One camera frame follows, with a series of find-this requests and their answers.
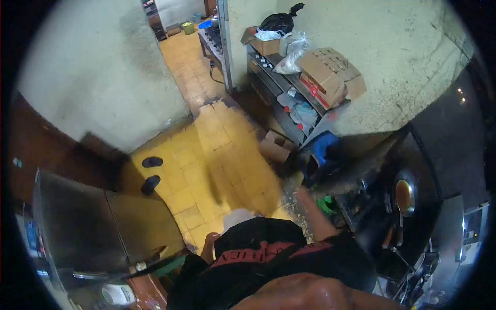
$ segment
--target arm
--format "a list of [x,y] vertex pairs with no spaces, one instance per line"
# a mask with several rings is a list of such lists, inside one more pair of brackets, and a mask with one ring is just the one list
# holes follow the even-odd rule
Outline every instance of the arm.
[[310,196],[308,189],[301,186],[296,193],[296,199],[302,205],[309,216],[310,225],[313,227],[313,237],[315,241],[322,241],[328,237],[339,234],[334,226],[323,215],[315,200]]
[[203,246],[203,251],[201,251],[200,257],[203,258],[207,264],[211,264],[214,262],[214,242],[219,239],[220,234],[218,233],[210,233],[205,237],[205,245]]

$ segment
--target hand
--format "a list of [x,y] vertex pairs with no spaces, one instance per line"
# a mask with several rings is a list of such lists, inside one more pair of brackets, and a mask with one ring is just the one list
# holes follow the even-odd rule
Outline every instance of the hand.
[[305,203],[308,203],[309,201],[313,201],[312,197],[310,196],[309,190],[303,185],[300,186],[300,188],[296,192],[296,200],[303,205]]
[[210,233],[205,237],[205,246],[206,247],[213,247],[214,242],[220,238],[220,234],[218,233]]

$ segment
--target yellow tiled floor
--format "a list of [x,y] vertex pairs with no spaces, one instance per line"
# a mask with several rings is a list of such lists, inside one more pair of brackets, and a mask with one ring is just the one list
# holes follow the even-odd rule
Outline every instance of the yellow tiled floor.
[[[281,207],[280,180],[258,151],[254,126],[242,110],[228,108],[223,100],[211,104],[207,100],[226,93],[223,84],[210,78],[209,60],[201,52],[198,34],[182,32],[162,41],[160,48],[198,116],[180,132],[152,140],[160,139],[151,143],[153,147],[138,149],[123,169],[123,190],[141,194],[141,182],[159,175],[155,193],[174,215],[184,241],[195,246],[198,254],[208,233],[223,232],[224,216],[233,209],[290,219]],[[214,78],[222,80],[217,69]],[[163,165],[142,167],[149,156],[161,157]]]
[[[252,125],[241,110],[216,101],[199,108],[199,116],[182,131],[161,139],[132,155],[123,181],[139,192],[141,184],[130,180],[135,178],[133,168],[141,180],[158,174],[156,193],[174,215],[185,242],[198,253],[208,233],[223,232],[224,216],[232,209],[289,219],[281,206],[280,180],[259,153]],[[143,168],[148,156],[159,156],[164,164]]]
[[[197,25],[190,35],[182,31],[160,42],[160,49],[190,108],[199,108],[208,98],[226,94],[224,85],[210,78],[210,60],[201,51]],[[217,68],[213,69],[212,76],[218,81],[224,80]]]

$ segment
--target cardboard box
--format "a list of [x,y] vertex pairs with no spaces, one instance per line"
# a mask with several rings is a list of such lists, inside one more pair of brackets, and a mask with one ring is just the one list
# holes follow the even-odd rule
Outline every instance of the cardboard box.
[[347,95],[353,101],[367,91],[360,71],[332,48],[309,51],[298,65],[303,69],[300,81],[326,110],[337,107]]
[[272,129],[260,142],[260,153],[280,163],[284,163],[294,150],[296,145],[292,141]]
[[278,53],[280,39],[262,41],[255,36],[257,27],[258,26],[247,28],[241,37],[241,43],[243,43],[243,45],[250,43],[253,48],[264,56]]

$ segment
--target black slipper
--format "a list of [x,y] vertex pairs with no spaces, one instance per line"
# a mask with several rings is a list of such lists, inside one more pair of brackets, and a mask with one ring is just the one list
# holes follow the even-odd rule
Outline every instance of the black slipper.
[[157,156],[147,157],[141,163],[145,168],[159,167],[164,163],[162,158]]
[[141,192],[145,195],[153,194],[153,190],[157,187],[158,183],[160,183],[160,177],[158,175],[147,178],[141,186]]

